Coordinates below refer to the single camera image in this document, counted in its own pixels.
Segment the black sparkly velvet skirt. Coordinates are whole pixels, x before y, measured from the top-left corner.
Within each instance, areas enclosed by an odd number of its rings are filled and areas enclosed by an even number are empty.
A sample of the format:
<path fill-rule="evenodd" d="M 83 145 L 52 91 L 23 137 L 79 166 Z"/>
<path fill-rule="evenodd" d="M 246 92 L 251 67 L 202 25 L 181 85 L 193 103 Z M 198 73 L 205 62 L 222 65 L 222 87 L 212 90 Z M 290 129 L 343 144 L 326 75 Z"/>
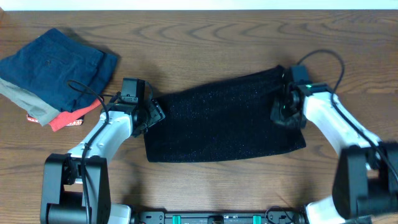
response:
<path fill-rule="evenodd" d="M 219 162 L 306 146 L 299 129 L 271 120 L 284 67 L 208 83 L 156 100 L 165 118 L 144 135 L 149 162 Z"/>

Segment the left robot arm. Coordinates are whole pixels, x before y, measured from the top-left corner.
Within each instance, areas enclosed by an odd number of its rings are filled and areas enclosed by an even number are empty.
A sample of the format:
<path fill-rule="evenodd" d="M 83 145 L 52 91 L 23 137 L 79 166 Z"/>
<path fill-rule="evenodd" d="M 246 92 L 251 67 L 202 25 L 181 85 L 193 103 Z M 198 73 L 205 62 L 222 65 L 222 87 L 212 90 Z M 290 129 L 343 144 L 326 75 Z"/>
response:
<path fill-rule="evenodd" d="M 111 201 L 108 165 L 125 140 L 164 118 L 156 100 L 109 103 L 84 140 L 46 159 L 40 222 L 139 223 L 130 206 Z"/>

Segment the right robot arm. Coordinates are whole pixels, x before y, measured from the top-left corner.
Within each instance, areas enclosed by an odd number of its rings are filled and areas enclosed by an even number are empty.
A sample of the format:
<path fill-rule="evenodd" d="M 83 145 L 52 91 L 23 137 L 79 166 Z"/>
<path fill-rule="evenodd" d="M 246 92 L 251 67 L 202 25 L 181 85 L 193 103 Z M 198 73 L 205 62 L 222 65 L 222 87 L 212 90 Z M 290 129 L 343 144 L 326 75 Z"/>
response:
<path fill-rule="evenodd" d="M 397 212 L 397 143 L 368 131 L 328 85 L 285 85 L 271 120 L 292 129 L 310 121 L 338 155 L 332 193 L 306 205 L 307 223 L 369 223 L 372 216 Z"/>

